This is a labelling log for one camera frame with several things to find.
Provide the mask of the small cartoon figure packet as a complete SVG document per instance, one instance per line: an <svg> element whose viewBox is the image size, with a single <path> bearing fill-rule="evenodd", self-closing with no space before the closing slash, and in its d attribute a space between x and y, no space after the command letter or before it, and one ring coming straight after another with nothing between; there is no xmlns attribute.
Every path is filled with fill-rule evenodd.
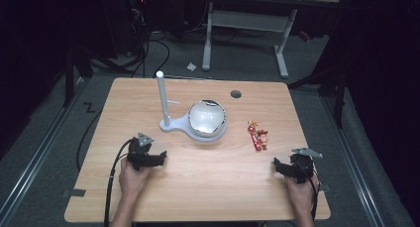
<svg viewBox="0 0 420 227"><path fill-rule="evenodd" d="M268 131L266 130L258 130L258 137L259 137L261 146L264 150L267 149L267 140L268 140L267 134L268 134Z"/></svg>

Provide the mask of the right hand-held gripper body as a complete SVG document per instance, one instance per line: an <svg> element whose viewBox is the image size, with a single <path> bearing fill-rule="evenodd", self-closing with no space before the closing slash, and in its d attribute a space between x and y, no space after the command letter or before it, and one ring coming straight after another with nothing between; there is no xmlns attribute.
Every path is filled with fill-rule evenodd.
<svg viewBox="0 0 420 227"><path fill-rule="evenodd" d="M296 183L303 183L313 176L313 159L322 159L323 155L309 148L293 149L292 152L290 164L284 166L284 175L294 178Z"/></svg>

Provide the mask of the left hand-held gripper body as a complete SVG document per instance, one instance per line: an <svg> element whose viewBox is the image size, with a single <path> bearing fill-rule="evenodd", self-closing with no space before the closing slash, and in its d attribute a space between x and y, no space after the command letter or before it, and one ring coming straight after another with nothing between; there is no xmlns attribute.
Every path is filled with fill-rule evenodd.
<svg viewBox="0 0 420 227"><path fill-rule="evenodd" d="M160 155L149 154L153 141L153 138L143 133L139 133L138 137L131 140L127 160L132 164L135 170L157 167L160 165Z"/></svg>

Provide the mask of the metal floor rail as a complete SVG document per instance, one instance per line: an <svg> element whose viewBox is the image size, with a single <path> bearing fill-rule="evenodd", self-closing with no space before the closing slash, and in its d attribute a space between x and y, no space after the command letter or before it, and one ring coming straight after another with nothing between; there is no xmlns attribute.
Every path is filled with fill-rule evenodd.
<svg viewBox="0 0 420 227"><path fill-rule="evenodd" d="M64 106L64 79L60 80L24 128L6 157L0 161L0 227L7 227L46 161L74 100L89 80L77 78L73 97Z"/></svg>
<svg viewBox="0 0 420 227"><path fill-rule="evenodd" d="M355 186L359 200L363 206L368 222L371 227L384 227L384 222L381 214L379 213L375 201L373 200L370 188L362 174L362 171L355 159L351 150L350 144L346 134L342 128L339 127L335 120L334 108L329 98L321 97L321 103L331 121L335 130L336 136L339 139L340 150L343 153L348 172Z"/></svg>

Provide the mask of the grey frame wooden desk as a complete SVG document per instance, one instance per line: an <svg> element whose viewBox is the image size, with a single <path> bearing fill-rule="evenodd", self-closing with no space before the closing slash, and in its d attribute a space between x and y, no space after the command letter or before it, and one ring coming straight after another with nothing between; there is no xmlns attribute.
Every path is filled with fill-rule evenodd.
<svg viewBox="0 0 420 227"><path fill-rule="evenodd" d="M287 2L315 2L338 4L341 0L286 0ZM257 12L240 12L239 10L214 9L213 3L207 7L206 41L204 45L202 69L211 67L212 29L214 27L245 29L281 33L279 44L273 47L278 70L282 78L288 77L288 70L283 56L287 39L295 21L298 9L292 7L286 15L269 15Z"/></svg>

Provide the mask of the black floor tape strip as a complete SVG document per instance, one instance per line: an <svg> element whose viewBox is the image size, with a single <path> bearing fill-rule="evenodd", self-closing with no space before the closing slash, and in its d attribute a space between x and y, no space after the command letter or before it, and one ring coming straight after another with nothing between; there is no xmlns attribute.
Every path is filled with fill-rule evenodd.
<svg viewBox="0 0 420 227"><path fill-rule="evenodd" d="M84 189L65 189L62 193L62 197L72 197L72 196L77 196L77 197L83 197L85 194L86 190Z"/></svg>

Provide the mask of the white stand with pole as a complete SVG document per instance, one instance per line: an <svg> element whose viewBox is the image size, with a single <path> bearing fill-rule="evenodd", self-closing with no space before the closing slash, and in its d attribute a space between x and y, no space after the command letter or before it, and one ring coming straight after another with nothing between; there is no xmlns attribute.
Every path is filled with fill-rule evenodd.
<svg viewBox="0 0 420 227"><path fill-rule="evenodd" d="M216 137L204 138L204 137L200 137L196 135L192 131L192 128L190 127L190 124L188 121L189 110L183 116L179 118L171 118L169 115L168 100L166 98L164 73L159 70L156 72L156 77L157 77L158 94L160 98L160 105L161 105L161 111L162 111L162 120L159 122L159 126L164 132L173 132L173 131L183 132L192 140L195 140L198 142L204 142L204 143L215 142L224 136L224 134L227 131L227 124L226 124L226 128L224 132Z"/></svg>

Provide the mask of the red snack packet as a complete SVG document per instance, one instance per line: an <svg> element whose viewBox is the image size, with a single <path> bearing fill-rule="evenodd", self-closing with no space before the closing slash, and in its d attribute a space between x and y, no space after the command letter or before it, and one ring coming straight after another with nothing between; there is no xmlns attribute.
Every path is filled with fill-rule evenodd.
<svg viewBox="0 0 420 227"><path fill-rule="evenodd" d="M260 152L263 148L261 146L259 137L258 137L258 132L256 130L256 126L258 124L254 121L249 121L248 122L248 133L251 136L252 142L254 144L254 147L256 149L257 152Z"/></svg>

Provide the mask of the black metal stand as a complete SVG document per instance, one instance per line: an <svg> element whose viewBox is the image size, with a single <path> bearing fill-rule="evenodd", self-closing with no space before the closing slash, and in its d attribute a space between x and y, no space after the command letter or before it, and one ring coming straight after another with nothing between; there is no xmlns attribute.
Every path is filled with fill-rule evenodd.
<svg viewBox="0 0 420 227"><path fill-rule="evenodd" d="M350 60L351 55L349 53L340 53L334 56L323 55L310 75L288 84L289 89L296 89L305 84L319 84L318 94L320 96L334 95L333 118L340 129L343 128L342 113Z"/></svg>

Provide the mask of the person's right hand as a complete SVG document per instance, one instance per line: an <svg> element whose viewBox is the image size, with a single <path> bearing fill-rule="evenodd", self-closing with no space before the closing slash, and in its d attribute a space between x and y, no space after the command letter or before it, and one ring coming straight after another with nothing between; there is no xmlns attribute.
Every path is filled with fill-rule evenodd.
<svg viewBox="0 0 420 227"><path fill-rule="evenodd" d="M289 199L293 208L304 206L312 208L314 199L313 187L318 184L317 176L313 175L310 180L306 180L303 183L296 183L289 176L286 176L284 180L288 188Z"/></svg>

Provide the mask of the person's left hand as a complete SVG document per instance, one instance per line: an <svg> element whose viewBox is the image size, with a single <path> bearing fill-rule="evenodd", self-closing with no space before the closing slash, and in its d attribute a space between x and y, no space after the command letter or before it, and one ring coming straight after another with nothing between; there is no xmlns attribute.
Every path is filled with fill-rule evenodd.
<svg viewBox="0 0 420 227"><path fill-rule="evenodd" d="M122 159L119 182L123 195L138 196L144 189L151 170L151 168L135 170L127 159Z"/></svg>

